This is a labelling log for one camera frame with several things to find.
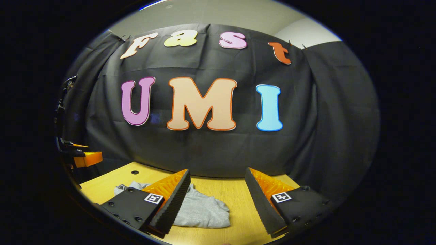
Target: gray cloth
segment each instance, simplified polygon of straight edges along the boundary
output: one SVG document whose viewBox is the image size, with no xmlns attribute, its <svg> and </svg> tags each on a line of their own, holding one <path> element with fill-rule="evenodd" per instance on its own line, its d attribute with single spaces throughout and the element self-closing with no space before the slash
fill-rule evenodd
<svg viewBox="0 0 436 245">
<path fill-rule="evenodd" d="M 133 181 L 130 187 L 142 190 L 149 185 Z M 127 187 L 123 184 L 115 187 L 115 195 L 125 189 Z M 174 225 L 200 228 L 228 227 L 230 226 L 228 212 L 229 209 L 224 202 L 215 199 L 213 196 L 210 197 L 200 193 L 194 188 L 194 184 L 190 184 Z"/>
</svg>

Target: blue letter i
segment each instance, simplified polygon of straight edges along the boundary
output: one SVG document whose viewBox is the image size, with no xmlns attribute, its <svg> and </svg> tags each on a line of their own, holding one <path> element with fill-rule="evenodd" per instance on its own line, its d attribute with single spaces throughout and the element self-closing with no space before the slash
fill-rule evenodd
<svg viewBox="0 0 436 245">
<path fill-rule="evenodd" d="M 280 89 L 276 86 L 259 84 L 256 91 L 262 100 L 262 119 L 257 123 L 261 131 L 278 131 L 283 128 L 279 120 L 279 94 Z"/>
</svg>

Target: purple letter u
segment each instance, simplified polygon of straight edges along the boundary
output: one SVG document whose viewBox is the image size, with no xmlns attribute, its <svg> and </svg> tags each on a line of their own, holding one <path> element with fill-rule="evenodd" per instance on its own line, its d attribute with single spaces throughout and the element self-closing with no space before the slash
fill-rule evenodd
<svg viewBox="0 0 436 245">
<path fill-rule="evenodd" d="M 121 109 L 123 110 L 124 119 L 132 125 L 142 125 L 150 114 L 150 91 L 151 85 L 153 85 L 154 77 L 144 77 L 139 81 L 141 86 L 141 109 L 139 113 L 132 112 L 131 100 L 132 90 L 135 87 L 135 81 L 127 81 L 121 85 L 123 91 L 121 95 Z"/>
</svg>

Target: black backdrop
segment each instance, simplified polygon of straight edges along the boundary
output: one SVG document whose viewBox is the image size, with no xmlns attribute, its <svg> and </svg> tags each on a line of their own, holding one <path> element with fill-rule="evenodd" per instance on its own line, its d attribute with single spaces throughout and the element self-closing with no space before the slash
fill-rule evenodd
<svg viewBox="0 0 436 245">
<path fill-rule="evenodd" d="M 195 45 L 164 46 L 172 33 L 186 29 L 198 32 Z M 227 31 L 243 33 L 248 47 L 221 48 L 220 34 Z M 156 32 L 134 56 L 120 59 L 134 38 Z M 292 64 L 278 61 L 268 42 L 286 47 Z M 197 176 L 243 178 L 251 167 L 268 175 L 288 174 L 339 205 L 362 180 L 377 147 L 376 93 L 365 68 L 343 42 L 300 50 L 264 33 L 217 24 L 163 27 L 125 42 L 107 31 L 87 45 L 65 79 L 75 74 L 79 78 L 65 97 L 63 137 L 103 152 L 103 162 L 84 172 L 105 174 L 136 161 L 172 172 L 188 168 Z M 150 92 L 152 118 L 133 126 L 123 118 L 120 86 L 147 76 L 156 78 Z M 169 130 L 173 89 L 168 81 L 180 76 L 193 78 L 203 95 L 217 78 L 236 80 L 236 128 L 195 129 L 185 113 L 190 128 Z M 281 90 L 279 131 L 256 128 L 262 113 L 258 84 Z M 133 111 L 139 111 L 140 100 L 134 88 Z"/>
<path fill-rule="evenodd" d="M 94 220 L 103 218 L 99 214 L 86 213 L 91 210 L 89 204 L 75 194 L 56 164 L 51 129 L 51 105 L 72 60 L 108 23 L 143 5 L 125 8 L 126 3 L 108 3 L 21 3 L 7 10 L 6 23 L 11 25 L 4 40 L 10 73 L 4 97 L 7 109 L 12 110 L 7 110 L 10 144 L 6 152 L 11 161 L 5 163 L 10 168 L 4 180 L 5 195 L 10 195 L 13 207 L 5 216 L 12 221 L 7 228 L 13 244 L 126 242 L 122 228 L 109 230 L 110 223 Z M 382 115 L 375 162 L 361 185 L 335 216 L 293 243 L 434 242 L 429 232 L 434 213 L 428 208 L 431 195 L 425 195 L 426 177 L 432 173 L 427 131 L 431 120 L 426 119 L 431 90 L 429 40 L 423 38 L 430 30 L 425 27 L 429 8 L 419 3 L 376 1 L 292 5 L 320 20 L 351 46 L 375 81 Z"/>
</svg>

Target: letter m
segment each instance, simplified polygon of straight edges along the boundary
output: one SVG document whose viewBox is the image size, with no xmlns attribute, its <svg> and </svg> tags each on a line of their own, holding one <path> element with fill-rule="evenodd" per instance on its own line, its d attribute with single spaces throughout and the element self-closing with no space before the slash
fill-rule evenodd
<svg viewBox="0 0 436 245">
<path fill-rule="evenodd" d="M 210 110 L 212 110 L 212 119 L 207 126 L 211 130 L 232 130 L 236 127 L 232 119 L 233 89 L 237 87 L 235 80 L 216 79 L 204 97 L 201 96 L 192 78 L 177 77 L 171 79 L 168 84 L 174 90 L 173 114 L 167 123 L 169 129 L 189 128 L 189 122 L 185 120 L 185 108 L 197 129 L 203 126 Z"/>
</svg>

